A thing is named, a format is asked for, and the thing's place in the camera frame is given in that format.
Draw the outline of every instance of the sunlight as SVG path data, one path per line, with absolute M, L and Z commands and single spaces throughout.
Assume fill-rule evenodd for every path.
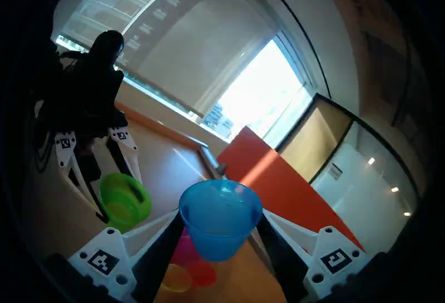
M 183 161 L 184 161 L 184 163 L 186 163 L 187 165 L 188 165 L 188 167 L 189 168 L 191 168 L 198 176 L 200 176 L 201 178 L 202 178 L 202 180 L 207 180 L 207 178 L 206 177 L 204 177 L 203 175 L 202 175 L 202 173 L 201 172 L 199 172 L 184 156 L 183 156 L 183 154 L 181 154 L 181 152 L 179 152 L 179 150 L 177 150 L 177 149 L 174 149 L 173 148 L 173 151 L 175 152 L 175 154 L 177 154 Z
M 240 73 L 218 103 L 233 123 L 232 135 L 249 126 L 263 137 L 302 87 L 271 40 Z
M 241 179 L 240 183 L 249 186 L 279 157 L 275 150 L 269 150 L 267 154 Z

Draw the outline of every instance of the wooden floor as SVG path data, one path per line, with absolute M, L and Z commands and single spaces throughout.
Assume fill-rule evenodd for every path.
M 192 287 L 184 293 L 159 289 L 156 303 L 281 303 L 286 302 L 280 285 L 258 258 L 247 241 L 228 261 L 211 263 L 216 270 L 216 283 L 208 287 Z
M 142 181 L 152 200 L 147 222 L 177 208 L 184 190 L 208 175 L 190 148 L 131 121 L 129 129 L 139 148 Z M 118 172 L 104 141 L 97 140 L 94 147 L 102 176 Z M 61 181 L 54 151 L 43 174 L 34 169 L 29 173 L 28 185 L 22 219 L 40 256 L 59 252 L 69 257 L 106 227 Z M 98 185 L 99 181 L 92 184 L 96 192 Z
M 195 151 L 130 121 L 131 135 L 139 147 L 139 165 L 144 186 L 152 199 L 154 220 L 178 207 L 183 191 L 208 179 Z M 117 172 L 104 140 L 94 148 L 102 176 Z M 106 226 L 67 189 L 58 174 L 55 154 L 46 171 L 29 173 L 29 188 L 23 196 L 23 224 L 41 258 L 59 252 L 70 257 Z M 98 191 L 99 182 L 93 183 Z M 216 283 L 177 294 L 159 289 L 156 302 L 285 302 L 273 275 L 249 242 L 226 262 L 213 263 Z

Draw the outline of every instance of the window blind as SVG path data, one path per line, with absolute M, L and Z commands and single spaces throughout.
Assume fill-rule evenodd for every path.
M 122 32 L 117 64 L 204 117 L 277 30 L 256 0 L 83 0 L 62 34 Z

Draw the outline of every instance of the plastic cup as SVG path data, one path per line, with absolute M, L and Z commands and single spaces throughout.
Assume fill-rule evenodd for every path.
M 209 261 L 232 258 L 258 224 L 260 198 L 229 180 L 207 180 L 189 187 L 179 211 L 197 252 Z
M 145 220 L 151 211 L 143 185 L 123 173 L 112 173 L 101 180 L 99 202 L 110 218 L 108 226 L 121 233 Z

